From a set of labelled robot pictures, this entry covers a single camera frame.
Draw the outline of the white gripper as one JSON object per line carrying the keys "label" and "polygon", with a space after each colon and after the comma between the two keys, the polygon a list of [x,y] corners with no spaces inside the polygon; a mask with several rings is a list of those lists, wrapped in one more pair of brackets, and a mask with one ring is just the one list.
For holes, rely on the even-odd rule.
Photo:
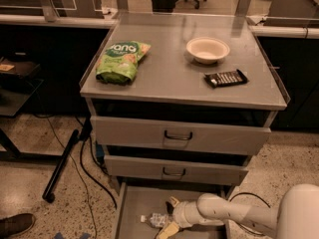
{"label": "white gripper", "polygon": [[180,228],[192,227],[198,224],[202,216],[198,212],[195,201],[180,202],[176,197],[171,196],[168,203],[174,207],[172,217],[174,221],[169,221],[160,230],[156,239],[168,239],[179,232]]}

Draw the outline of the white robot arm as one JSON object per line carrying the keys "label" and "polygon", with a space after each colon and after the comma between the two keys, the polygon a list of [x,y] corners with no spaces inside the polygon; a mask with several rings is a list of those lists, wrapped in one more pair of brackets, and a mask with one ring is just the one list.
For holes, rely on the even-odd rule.
{"label": "white robot arm", "polygon": [[168,239],[181,228],[232,220],[272,239],[319,239],[319,187],[298,184],[283,196],[278,208],[256,207],[204,193],[195,201],[178,202],[156,239]]}

